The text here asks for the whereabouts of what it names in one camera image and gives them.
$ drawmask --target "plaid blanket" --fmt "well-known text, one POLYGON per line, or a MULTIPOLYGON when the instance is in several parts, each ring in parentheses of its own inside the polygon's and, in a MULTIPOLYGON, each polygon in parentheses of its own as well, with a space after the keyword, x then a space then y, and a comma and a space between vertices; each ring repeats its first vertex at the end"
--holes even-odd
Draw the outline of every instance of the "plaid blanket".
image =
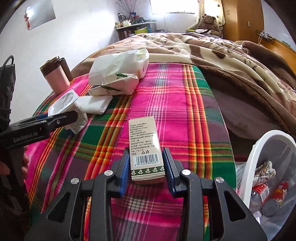
MULTIPOLYGON (((90 88, 88 75, 74 79, 80 96, 90 88)), ((48 111, 58 96, 49 96, 36 111, 48 111)), ((114 96, 103 115, 89 115, 87 126, 69 137, 63 128, 29 146, 26 186, 32 220, 73 177, 94 178, 120 159, 128 147, 128 120, 153 115, 161 148, 199 176, 222 176, 235 188, 233 154, 215 98, 200 70, 187 64, 149 64, 145 78, 131 96, 114 96)), ((88 240, 87 205, 85 240, 88 240)), ((122 199, 112 199, 115 240, 175 241, 181 222, 182 199, 174 199, 166 183, 140 186, 130 183, 122 199)), ((205 204, 205 226, 208 211, 205 204)))

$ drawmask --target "brown blanket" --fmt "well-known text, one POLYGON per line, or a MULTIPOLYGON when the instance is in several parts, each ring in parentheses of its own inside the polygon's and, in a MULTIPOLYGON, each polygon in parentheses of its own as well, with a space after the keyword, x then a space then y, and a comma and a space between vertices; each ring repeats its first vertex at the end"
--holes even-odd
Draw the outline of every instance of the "brown blanket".
POLYGON ((101 55, 141 48, 149 51, 150 63, 198 66, 212 89, 253 106, 280 130, 296 137, 296 75, 281 56, 249 41, 238 45, 196 33, 138 34, 93 53, 72 75, 89 73, 94 58, 101 55))

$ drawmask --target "window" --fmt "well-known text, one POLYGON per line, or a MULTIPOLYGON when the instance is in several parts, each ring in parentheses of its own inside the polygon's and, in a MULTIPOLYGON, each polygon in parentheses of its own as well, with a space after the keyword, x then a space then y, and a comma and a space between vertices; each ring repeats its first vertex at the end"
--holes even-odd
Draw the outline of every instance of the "window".
POLYGON ((220 14, 217 4, 218 3, 216 1, 205 0, 205 14, 217 18, 216 16, 220 14))
POLYGON ((186 12, 198 14, 197 0, 150 0, 152 14, 186 12))

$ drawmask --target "cable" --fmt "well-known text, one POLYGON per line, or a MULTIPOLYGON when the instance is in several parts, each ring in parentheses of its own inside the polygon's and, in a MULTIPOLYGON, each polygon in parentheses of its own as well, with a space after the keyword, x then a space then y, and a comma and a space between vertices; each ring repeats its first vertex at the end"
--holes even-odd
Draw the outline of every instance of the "cable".
POLYGON ((174 21, 172 20, 172 15, 170 15, 170 21, 172 22, 172 25, 173 25, 173 28, 174 28, 174 33, 175 33, 176 29, 175 29, 174 21))
POLYGON ((258 44, 261 43, 261 40, 262 40, 263 36, 264 36, 264 30, 260 33, 260 35, 259 35, 259 37, 258 37, 258 44))
POLYGON ((1 78, 1 76, 2 76, 2 73, 3 73, 3 71, 4 71, 4 68, 5 68, 7 62, 8 62, 10 59, 11 59, 11 64, 13 64, 14 58, 13 58, 13 56, 11 55, 11 56, 9 56, 8 59, 4 62, 2 68, 0 69, 0 78, 1 78))
MULTIPOLYGON (((164 14, 164 16, 163 16, 163 21, 164 21, 164 23, 165 23, 165 14, 164 14)), ((167 28, 167 32, 168 32, 168 27, 167 27, 166 23, 165 23, 165 27, 167 28)))

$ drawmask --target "screw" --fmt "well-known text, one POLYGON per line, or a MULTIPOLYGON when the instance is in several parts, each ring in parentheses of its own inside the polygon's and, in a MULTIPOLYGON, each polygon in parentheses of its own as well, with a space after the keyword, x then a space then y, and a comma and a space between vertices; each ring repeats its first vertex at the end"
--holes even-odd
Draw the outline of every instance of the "screw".
POLYGON ((216 182, 217 183, 224 183, 224 179, 222 177, 217 177, 216 182))
POLYGON ((182 171, 182 174, 185 175, 185 176, 190 175, 190 173, 191 173, 191 171, 188 170, 188 169, 184 169, 184 170, 182 171))
POLYGON ((71 180, 71 183, 72 184, 77 184, 77 183, 79 183, 79 179, 78 178, 73 178, 72 180, 71 180))
POLYGON ((111 175, 113 174, 113 171, 112 171, 112 170, 106 170, 106 171, 104 172, 104 174, 105 174, 106 176, 111 176, 111 175))

